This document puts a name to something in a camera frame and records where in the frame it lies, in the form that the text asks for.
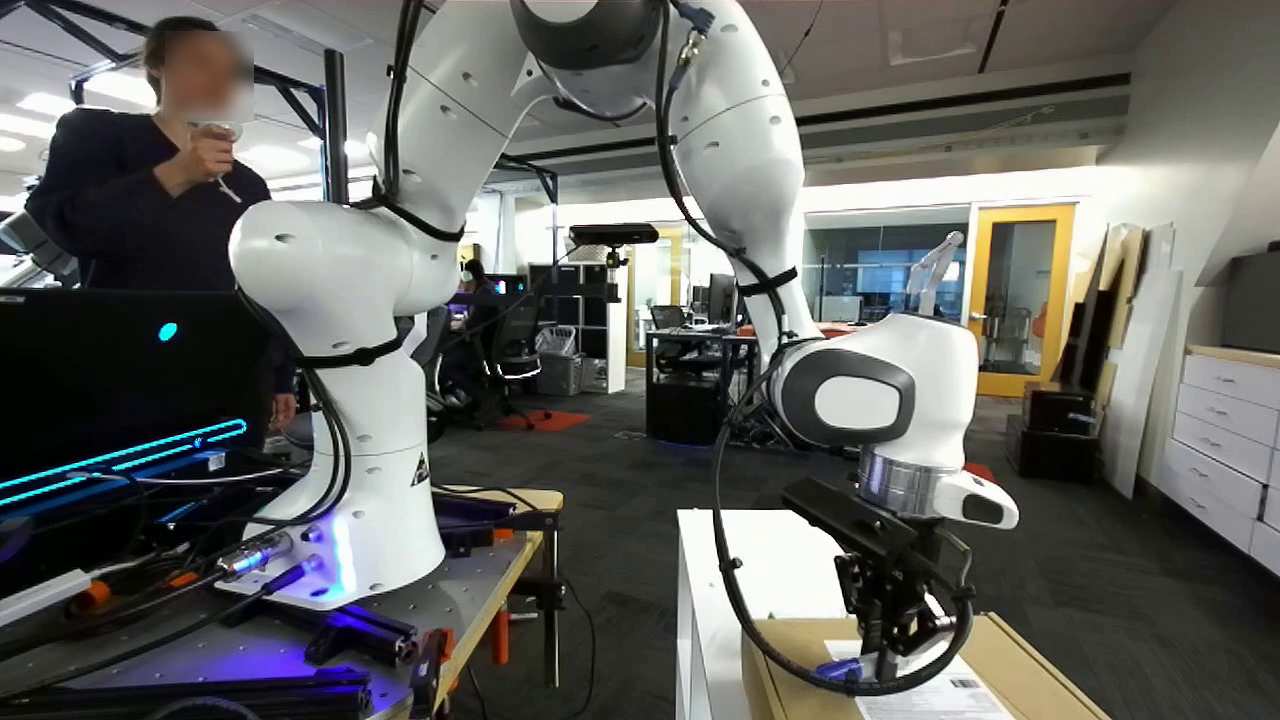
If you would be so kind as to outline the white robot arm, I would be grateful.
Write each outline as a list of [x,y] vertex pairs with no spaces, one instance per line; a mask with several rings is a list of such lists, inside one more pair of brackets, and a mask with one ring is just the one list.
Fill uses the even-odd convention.
[[905,311],[819,333],[798,286],[798,131],[741,0],[443,0],[398,14],[377,194],[265,200],[226,241],[240,293],[283,325],[328,421],[306,476],[246,524],[265,547],[226,582],[332,612],[440,567],[410,336],[443,302],[475,193],[541,104],[656,118],[664,182],[727,255],[755,333],[746,415],[861,462],[848,489],[783,490],[839,544],[861,626],[861,650],[816,680],[889,697],[939,675],[973,626],[954,533],[1019,524],[1016,500],[962,467],[977,336]]

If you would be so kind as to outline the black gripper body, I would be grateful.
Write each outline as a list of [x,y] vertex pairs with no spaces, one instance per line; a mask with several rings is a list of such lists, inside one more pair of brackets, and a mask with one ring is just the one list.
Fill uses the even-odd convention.
[[844,609],[871,630],[871,647],[913,650],[922,630],[954,647],[973,622],[973,547],[936,521],[901,521],[871,500],[790,478],[783,502],[839,544]]

